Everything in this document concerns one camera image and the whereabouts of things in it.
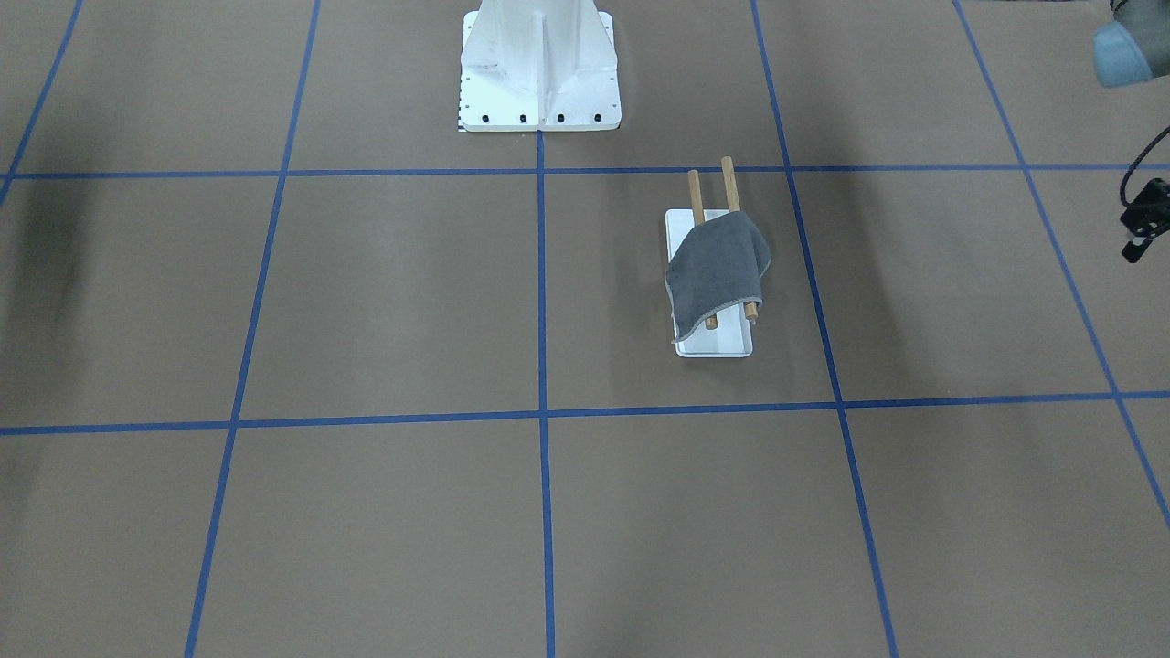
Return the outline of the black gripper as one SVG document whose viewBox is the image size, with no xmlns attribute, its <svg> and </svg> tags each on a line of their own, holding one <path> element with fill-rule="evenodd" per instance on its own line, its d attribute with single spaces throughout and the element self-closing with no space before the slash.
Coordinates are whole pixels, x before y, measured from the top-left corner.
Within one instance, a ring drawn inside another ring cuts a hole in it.
<svg viewBox="0 0 1170 658">
<path fill-rule="evenodd" d="M 1145 183 L 1137 198 L 1122 212 L 1121 224 L 1128 234 L 1122 256 L 1129 263 L 1137 263 L 1169 229 L 1169 184 L 1162 178 Z"/>
</svg>

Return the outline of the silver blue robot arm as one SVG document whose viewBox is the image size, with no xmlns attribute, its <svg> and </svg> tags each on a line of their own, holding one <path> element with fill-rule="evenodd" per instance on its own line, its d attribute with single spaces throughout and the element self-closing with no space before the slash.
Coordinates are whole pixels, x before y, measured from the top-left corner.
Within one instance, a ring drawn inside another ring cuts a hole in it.
<svg viewBox="0 0 1170 658">
<path fill-rule="evenodd" d="M 1169 70 L 1169 4 L 1166 1 L 1112 1 L 1112 22 L 1093 35 L 1093 63 L 1100 85 L 1107 89 L 1137 85 L 1149 80 L 1165 78 Z M 1122 256 L 1137 263 L 1145 251 L 1169 228 L 1169 190 L 1166 179 L 1155 176 L 1136 196 L 1129 196 L 1133 174 L 1152 150 L 1166 139 L 1164 128 L 1127 167 L 1117 196 L 1123 212 L 1120 222 L 1128 241 Z"/>
</svg>

